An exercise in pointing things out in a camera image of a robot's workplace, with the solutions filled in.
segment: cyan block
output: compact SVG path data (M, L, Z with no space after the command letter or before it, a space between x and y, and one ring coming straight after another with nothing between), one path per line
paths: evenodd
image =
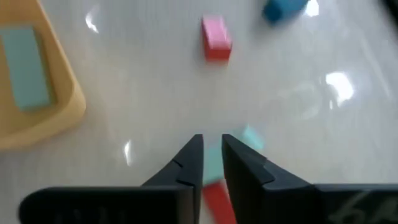
M12 93L18 108L32 110L51 104L43 61L32 26L0 29Z
M232 135L245 143L250 148L260 151L264 148L264 141L260 135L249 126L243 131L232 132ZM224 178L223 155L221 151L221 140L205 150L203 185L214 183Z
M269 0L262 14L271 24L275 24L294 17L307 3L308 0Z

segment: red block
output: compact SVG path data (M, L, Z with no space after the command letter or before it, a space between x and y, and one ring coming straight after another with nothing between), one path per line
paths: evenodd
M203 45L207 61L227 62L232 40L221 16L205 16L202 20Z
M221 182L205 186L202 194L217 224L236 224L234 210Z

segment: yellow tray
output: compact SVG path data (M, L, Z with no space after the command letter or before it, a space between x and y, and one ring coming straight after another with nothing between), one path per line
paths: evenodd
M80 85L38 0L0 0L0 27L14 24L32 24L38 33L56 102L29 113L18 110L0 43L0 149L30 145L57 134L77 124L86 110Z

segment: blue block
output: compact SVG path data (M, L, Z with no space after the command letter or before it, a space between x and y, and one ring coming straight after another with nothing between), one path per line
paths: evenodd
M261 137L249 126L246 126L241 132L233 132L232 135L256 151L260 151L264 148L264 142ZM205 150L203 185L214 183L223 178L224 167L220 140Z
M32 26L0 29L12 94L18 108L32 110L51 104L50 90Z
M297 15L308 3L308 0L269 0L262 15L271 24Z

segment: white table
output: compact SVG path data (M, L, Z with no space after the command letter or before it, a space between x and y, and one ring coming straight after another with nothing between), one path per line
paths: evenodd
M140 185L194 134L209 146L246 124L309 182L398 182L398 36L377 2L312 0L271 29L265 0L43 0L87 111L1 153L0 223L37 189ZM203 14L225 18L228 66L203 60Z

